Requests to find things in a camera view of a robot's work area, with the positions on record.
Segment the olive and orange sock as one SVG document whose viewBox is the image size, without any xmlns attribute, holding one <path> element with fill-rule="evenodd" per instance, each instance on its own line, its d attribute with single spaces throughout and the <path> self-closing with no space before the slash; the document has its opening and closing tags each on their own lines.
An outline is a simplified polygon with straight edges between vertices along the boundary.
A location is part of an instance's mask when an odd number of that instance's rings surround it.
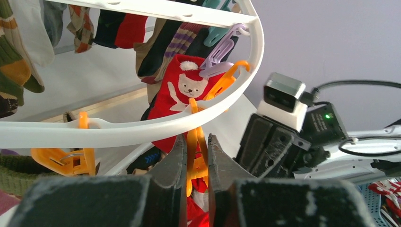
<svg viewBox="0 0 401 227">
<path fill-rule="evenodd" d="M 0 190 L 21 197 L 40 175 L 48 172 L 31 156 L 1 155 Z"/>
</svg>

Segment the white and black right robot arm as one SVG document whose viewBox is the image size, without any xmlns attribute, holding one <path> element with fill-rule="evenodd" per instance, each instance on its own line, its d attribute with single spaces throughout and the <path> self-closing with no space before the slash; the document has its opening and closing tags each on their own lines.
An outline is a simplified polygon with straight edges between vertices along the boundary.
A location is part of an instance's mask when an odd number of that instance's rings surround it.
<svg viewBox="0 0 401 227">
<path fill-rule="evenodd" d="M 300 130 L 307 106 L 293 111 L 261 102 L 244 131 L 235 161 L 258 178 L 345 179 L 369 183 L 401 175 L 401 127 L 352 132 L 316 146 Z"/>
</svg>

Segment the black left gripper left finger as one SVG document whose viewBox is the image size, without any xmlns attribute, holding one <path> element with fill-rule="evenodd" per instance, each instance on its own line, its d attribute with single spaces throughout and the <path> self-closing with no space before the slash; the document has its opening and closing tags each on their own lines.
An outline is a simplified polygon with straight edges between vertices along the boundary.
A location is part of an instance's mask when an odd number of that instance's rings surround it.
<svg viewBox="0 0 401 227">
<path fill-rule="evenodd" d="M 173 149 L 148 172 L 147 227 L 187 226 L 187 143 L 176 137 Z"/>
</svg>

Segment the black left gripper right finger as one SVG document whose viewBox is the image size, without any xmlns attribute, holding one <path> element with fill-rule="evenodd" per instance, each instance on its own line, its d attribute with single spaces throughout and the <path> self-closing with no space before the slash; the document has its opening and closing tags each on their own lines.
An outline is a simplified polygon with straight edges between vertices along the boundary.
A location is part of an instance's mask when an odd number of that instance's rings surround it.
<svg viewBox="0 0 401 227">
<path fill-rule="evenodd" d="M 209 225 L 239 227 L 240 218 L 234 181 L 254 176 L 226 154 L 214 134 L 208 137 Z"/>
</svg>

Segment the red white striped sock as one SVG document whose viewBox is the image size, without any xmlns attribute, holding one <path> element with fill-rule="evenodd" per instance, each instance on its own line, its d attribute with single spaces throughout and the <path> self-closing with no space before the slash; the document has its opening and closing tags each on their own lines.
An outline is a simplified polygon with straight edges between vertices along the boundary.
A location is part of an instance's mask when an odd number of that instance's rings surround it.
<svg viewBox="0 0 401 227">
<path fill-rule="evenodd" d="M 192 180 L 192 193 L 187 197 L 187 226 L 209 227 L 209 194 L 203 178 Z"/>
</svg>

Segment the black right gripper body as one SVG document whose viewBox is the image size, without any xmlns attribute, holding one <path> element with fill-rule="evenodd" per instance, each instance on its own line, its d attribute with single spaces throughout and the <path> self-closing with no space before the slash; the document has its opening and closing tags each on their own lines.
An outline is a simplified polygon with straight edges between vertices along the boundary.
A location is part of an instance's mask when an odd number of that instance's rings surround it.
<svg viewBox="0 0 401 227">
<path fill-rule="evenodd" d="M 257 178 L 294 178 L 296 162 L 311 143 L 266 116 L 250 116 L 235 161 Z"/>
</svg>

